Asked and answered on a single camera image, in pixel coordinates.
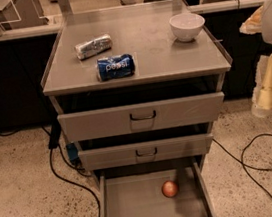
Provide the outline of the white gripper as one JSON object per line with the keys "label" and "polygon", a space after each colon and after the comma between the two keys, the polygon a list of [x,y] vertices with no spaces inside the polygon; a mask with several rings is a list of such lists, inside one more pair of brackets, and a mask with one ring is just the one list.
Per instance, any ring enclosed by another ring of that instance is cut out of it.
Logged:
{"label": "white gripper", "polygon": [[[261,32],[262,9],[260,6],[241,24],[240,33],[253,35]],[[256,86],[253,89],[251,111],[255,117],[266,118],[272,114],[272,54],[262,55],[256,68]]]}

